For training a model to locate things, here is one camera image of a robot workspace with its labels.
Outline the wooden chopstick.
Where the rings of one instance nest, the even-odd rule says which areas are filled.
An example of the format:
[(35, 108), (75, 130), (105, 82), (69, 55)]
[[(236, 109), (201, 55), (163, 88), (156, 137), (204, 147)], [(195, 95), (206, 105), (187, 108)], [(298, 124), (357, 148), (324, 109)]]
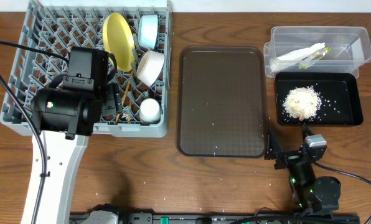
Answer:
[[(128, 83), (128, 93), (130, 93), (131, 95), (133, 94), (133, 86), (131, 85), (131, 83), (129, 82)], [(128, 118), (127, 118), (127, 122), (128, 122), (128, 124), (131, 122), (131, 120), (132, 120), (132, 114), (133, 114), (133, 101), (132, 101), (132, 99), (131, 99), (131, 97), (130, 96), (128, 96), (128, 99), (129, 99), (129, 115), (128, 115)]]
[[(124, 91), (124, 94), (123, 94), (123, 97), (122, 97), (122, 100), (121, 100), (121, 105), (122, 107), (124, 108), (124, 103), (126, 101), (126, 97), (127, 97), (127, 94), (128, 94), (128, 90), (131, 86), (131, 79), (134, 77), (134, 71), (132, 69), (131, 73), (130, 73), (130, 77), (128, 78), (128, 83), (127, 83), (127, 86), (126, 86), (126, 89)], [(118, 121), (119, 121), (119, 118), (120, 118), (120, 114), (117, 114), (116, 116), (116, 121), (115, 121), (115, 124), (117, 125), (118, 124)]]

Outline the white cup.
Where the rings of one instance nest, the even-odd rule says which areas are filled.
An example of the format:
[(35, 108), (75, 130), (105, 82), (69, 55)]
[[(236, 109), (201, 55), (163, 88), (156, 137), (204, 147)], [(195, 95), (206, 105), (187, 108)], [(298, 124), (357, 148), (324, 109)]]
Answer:
[(160, 104), (152, 98), (143, 100), (139, 109), (139, 118), (144, 124), (156, 124), (160, 121)]

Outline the pink white bowl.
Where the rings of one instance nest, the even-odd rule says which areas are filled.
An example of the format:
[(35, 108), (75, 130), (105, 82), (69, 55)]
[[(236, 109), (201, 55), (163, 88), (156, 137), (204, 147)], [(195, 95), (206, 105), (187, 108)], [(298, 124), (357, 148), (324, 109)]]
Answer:
[(138, 65), (136, 77), (146, 86), (151, 86), (157, 80), (163, 65), (164, 54), (149, 50)]

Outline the yellow round plate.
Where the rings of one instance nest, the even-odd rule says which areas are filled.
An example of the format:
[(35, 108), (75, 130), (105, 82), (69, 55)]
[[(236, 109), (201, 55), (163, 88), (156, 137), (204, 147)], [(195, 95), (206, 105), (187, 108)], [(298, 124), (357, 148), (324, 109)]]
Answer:
[(107, 52), (115, 56), (118, 70), (130, 72), (135, 62), (133, 34), (126, 19), (119, 13), (110, 14), (103, 24), (103, 45)]

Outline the blue bowl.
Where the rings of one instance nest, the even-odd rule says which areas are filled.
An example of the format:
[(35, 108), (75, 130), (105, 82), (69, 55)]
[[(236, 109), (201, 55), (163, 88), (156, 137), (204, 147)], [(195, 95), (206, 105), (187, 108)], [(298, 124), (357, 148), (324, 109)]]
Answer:
[(145, 49), (153, 50), (157, 41), (158, 17), (157, 15), (145, 15), (139, 24), (138, 44)]

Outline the green snack packet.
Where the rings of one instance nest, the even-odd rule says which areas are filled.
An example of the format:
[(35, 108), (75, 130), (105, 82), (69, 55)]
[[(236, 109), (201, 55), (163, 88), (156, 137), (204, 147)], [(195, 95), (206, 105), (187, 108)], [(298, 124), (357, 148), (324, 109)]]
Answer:
[(299, 63), (298, 68), (307, 70), (309, 67), (313, 66), (318, 60), (321, 60), (324, 56), (326, 56), (331, 49), (332, 49), (331, 47), (324, 47), (323, 49), (315, 51), (310, 56), (303, 59), (301, 63)]

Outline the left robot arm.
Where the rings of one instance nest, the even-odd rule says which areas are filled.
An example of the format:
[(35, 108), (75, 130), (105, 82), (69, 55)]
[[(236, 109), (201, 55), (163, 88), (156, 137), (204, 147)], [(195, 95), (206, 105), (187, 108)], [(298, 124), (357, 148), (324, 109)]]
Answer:
[(22, 223), (68, 223), (77, 170), (101, 119), (113, 54), (72, 47), (67, 73), (31, 101), (33, 161)]

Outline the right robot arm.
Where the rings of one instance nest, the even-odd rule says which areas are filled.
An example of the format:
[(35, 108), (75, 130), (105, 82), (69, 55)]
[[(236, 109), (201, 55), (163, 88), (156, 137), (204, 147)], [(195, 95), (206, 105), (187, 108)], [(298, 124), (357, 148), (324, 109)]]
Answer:
[(303, 143), (298, 150), (283, 151), (273, 131), (268, 131), (266, 160), (274, 160), (276, 170), (289, 170), (289, 186), (294, 203), (302, 214), (327, 215), (339, 209), (341, 184), (335, 177), (317, 177), (312, 164), (322, 159), (327, 141), (320, 134), (302, 130)]

